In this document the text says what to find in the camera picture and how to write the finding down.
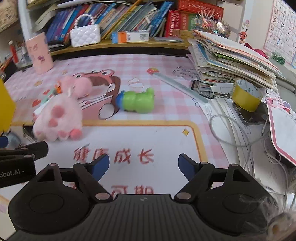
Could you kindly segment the right hand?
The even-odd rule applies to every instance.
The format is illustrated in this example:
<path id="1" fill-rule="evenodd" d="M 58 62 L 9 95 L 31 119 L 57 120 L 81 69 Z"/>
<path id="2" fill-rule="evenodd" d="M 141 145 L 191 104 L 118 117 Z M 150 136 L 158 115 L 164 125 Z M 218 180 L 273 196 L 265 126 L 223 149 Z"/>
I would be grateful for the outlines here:
<path id="1" fill-rule="evenodd" d="M 254 204 L 255 214 L 251 221 L 245 221 L 247 232 L 239 235 L 245 240 L 295 240 L 295 209 L 287 208 L 274 197 L 263 197 L 247 201 Z"/>

